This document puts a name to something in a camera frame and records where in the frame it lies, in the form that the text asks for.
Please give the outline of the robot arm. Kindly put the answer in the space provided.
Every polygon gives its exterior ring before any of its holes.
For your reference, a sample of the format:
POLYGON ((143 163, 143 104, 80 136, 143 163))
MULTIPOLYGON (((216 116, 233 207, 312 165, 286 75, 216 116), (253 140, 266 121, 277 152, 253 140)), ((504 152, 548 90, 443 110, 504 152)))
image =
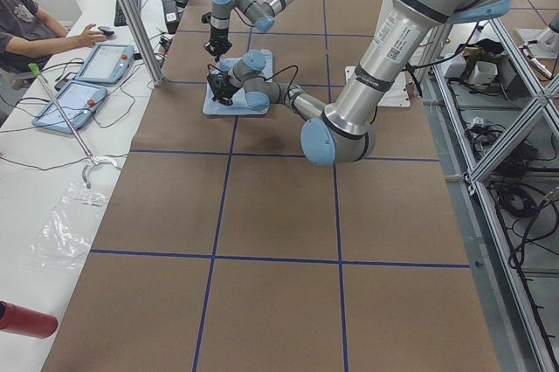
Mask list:
POLYGON ((300 87, 264 75, 265 57, 248 51, 231 69, 208 75, 214 101, 229 106, 239 92, 281 104, 303 120, 300 144, 319 166, 370 155, 376 137, 370 118, 427 33, 446 23, 479 22, 505 15, 513 0, 392 0, 392 7, 341 94, 326 104, 300 87))
POLYGON ((220 60, 232 48, 229 29, 233 11, 245 16, 259 32, 266 33, 274 26, 276 17, 293 1, 212 0, 211 11, 203 17, 203 21, 210 26, 210 38, 204 49, 215 60, 220 60))

